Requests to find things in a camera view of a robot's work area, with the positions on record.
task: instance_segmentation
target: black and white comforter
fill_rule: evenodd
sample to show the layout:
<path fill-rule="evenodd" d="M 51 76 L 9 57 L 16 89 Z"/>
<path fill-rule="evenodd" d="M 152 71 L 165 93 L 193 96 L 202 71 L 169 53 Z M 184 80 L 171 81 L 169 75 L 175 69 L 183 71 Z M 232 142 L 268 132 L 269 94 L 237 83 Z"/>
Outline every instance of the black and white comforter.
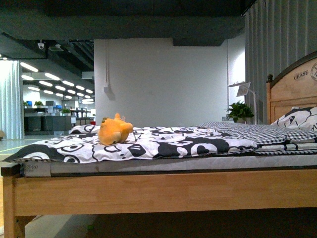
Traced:
<path fill-rule="evenodd" d="M 265 125 L 208 122 L 196 127 L 134 128 L 125 143 L 102 145 L 99 126 L 76 126 L 67 136 L 22 148 L 7 162 L 27 160 L 92 163 L 104 160 L 192 158 L 317 152 L 317 132 Z"/>

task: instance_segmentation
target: green plant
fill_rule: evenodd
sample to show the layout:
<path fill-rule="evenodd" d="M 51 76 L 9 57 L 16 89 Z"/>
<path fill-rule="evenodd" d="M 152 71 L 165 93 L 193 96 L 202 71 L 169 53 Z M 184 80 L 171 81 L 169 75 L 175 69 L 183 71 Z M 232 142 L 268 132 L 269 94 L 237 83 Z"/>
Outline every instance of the green plant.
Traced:
<path fill-rule="evenodd" d="M 70 109 L 68 109 L 68 108 L 63 108 L 63 109 L 61 110 L 61 113 L 70 113 Z"/>
<path fill-rule="evenodd" d="M 44 104 L 41 101 L 36 101 L 34 106 L 44 106 Z"/>
<path fill-rule="evenodd" d="M 245 103 L 240 103 L 239 101 L 229 106 L 230 108 L 227 109 L 227 112 L 230 113 L 227 115 L 227 119 L 232 118 L 234 122 L 237 122 L 239 118 L 245 119 L 254 117 L 251 107 Z"/>

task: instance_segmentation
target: desk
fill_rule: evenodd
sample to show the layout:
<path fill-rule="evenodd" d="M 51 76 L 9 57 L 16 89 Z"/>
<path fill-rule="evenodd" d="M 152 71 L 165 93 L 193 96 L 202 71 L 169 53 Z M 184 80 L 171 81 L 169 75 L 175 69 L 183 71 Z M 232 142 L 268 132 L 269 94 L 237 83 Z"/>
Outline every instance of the desk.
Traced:
<path fill-rule="evenodd" d="M 71 116 L 24 117 L 25 135 L 48 135 L 54 134 L 54 131 L 69 131 L 71 128 Z"/>
<path fill-rule="evenodd" d="M 87 117 L 87 113 L 90 113 L 91 111 L 85 111 L 85 110 L 74 110 L 74 109 L 71 109 L 71 114 L 72 115 L 76 115 L 77 118 L 83 118 L 83 115 L 86 114 L 85 116 Z"/>

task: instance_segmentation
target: white curtain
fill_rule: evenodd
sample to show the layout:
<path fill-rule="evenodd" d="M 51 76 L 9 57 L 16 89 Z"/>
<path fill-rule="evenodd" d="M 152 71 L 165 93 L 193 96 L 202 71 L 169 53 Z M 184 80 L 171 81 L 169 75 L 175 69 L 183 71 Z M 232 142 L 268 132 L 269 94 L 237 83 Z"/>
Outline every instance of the white curtain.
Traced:
<path fill-rule="evenodd" d="M 258 0 L 246 13 L 246 81 L 266 123 L 267 75 L 273 78 L 317 50 L 317 0 Z M 253 105 L 252 95 L 246 102 Z"/>
<path fill-rule="evenodd" d="M 18 61 L 0 61 L 0 130 L 6 139 L 23 139 L 22 83 Z"/>

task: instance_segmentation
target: security camera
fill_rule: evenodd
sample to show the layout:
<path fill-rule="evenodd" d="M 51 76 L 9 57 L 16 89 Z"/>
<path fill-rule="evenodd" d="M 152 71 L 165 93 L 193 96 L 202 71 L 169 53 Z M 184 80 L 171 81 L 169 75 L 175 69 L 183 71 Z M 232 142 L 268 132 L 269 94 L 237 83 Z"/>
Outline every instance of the security camera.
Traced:
<path fill-rule="evenodd" d="M 41 50 L 44 49 L 44 43 L 39 42 L 39 43 L 38 43 L 38 46 L 39 46 L 39 48 L 40 48 Z"/>

